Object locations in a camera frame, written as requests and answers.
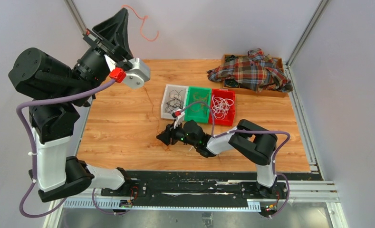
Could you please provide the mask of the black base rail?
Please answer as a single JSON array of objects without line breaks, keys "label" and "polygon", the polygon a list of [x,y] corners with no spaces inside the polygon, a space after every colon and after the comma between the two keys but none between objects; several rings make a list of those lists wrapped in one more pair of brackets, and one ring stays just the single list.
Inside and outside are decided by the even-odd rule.
[{"label": "black base rail", "polygon": [[254,211],[268,217],[289,198],[285,180],[262,187],[255,172],[129,171],[117,190],[98,187],[95,205],[127,209]]}]

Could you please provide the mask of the plaid flannel shirt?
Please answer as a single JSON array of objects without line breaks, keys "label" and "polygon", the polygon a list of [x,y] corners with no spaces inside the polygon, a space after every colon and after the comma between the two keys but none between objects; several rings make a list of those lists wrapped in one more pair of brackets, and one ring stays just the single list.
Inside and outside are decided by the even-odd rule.
[{"label": "plaid flannel shirt", "polygon": [[289,93],[292,82],[278,68],[276,61],[260,48],[249,50],[245,56],[225,61],[218,67],[207,71],[212,82],[233,79],[239,85],[255,92],[264,90]]}]

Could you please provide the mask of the red plastic bin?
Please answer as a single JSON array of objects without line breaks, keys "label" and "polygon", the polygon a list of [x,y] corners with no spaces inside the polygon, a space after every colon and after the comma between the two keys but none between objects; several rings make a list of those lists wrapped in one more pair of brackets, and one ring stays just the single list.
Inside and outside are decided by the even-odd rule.
[{"label": "red plastic bin", "polygon": [[211,104],[215,124],[232,126],[235,117],[235,93],[229,90],[212,89]]}]

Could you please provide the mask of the green plastic bin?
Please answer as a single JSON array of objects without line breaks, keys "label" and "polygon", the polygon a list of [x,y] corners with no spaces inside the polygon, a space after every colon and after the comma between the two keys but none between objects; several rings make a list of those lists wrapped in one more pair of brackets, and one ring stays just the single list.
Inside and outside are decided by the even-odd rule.
[{"label": "green plastic bin", "polygon": [[[186,106],[197,101],[205,102],[207,105],[210,105],[211,95],[212,90],[210,88],[191,86],[189,87]],[[193,104],[190,108],[185,110],[185,121],[194,120],[198,123],[207,124],[209,116],[209,108],[202,103]]]}]

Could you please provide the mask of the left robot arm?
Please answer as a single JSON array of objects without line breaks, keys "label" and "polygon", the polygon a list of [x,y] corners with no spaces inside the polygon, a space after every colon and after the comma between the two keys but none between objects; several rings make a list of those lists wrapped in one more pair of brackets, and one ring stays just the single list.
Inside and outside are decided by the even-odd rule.
[{"label": "left robot arm", "polygon": [[132,68],[127,24],[128,10],[85,32],[89,49],[73,67],[30,47],[17,57],[9,79],[17,92],[31,98],[16,112],[31,143],[32,169],[43,202],[64,199],[86,190],[96,175],[84,161],[67,156],[67,143],[80,115],[77,107],[114,83]]}]

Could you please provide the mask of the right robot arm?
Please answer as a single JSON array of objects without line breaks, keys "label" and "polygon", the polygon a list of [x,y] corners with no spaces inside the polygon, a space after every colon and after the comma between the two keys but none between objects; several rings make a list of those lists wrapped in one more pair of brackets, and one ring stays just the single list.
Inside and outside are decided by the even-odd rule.
[{"label": "right robot arm", "polygon": [[237,150],[256,166],[259,195],[270,198],[277,190],[274,165],[277,133],[242,119],[229,131],[212,136],[205,133],[194,120],[190,120],[179,125],[168,124],[156,138],[167,146],[177,142],[190,145],[206,158],[217,156],[228,150]]}]

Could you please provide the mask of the white plastic bin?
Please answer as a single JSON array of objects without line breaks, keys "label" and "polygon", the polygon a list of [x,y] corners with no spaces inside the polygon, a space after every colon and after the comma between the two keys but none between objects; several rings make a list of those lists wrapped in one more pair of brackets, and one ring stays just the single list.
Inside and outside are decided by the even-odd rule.
[{"label": "white plastic bin", "polygon": [[172,112],[176,109],[186,107],[189,87],[185,85],[167,84],[163,93],[160,106],[160,117],[162,119],[172,119]]}]

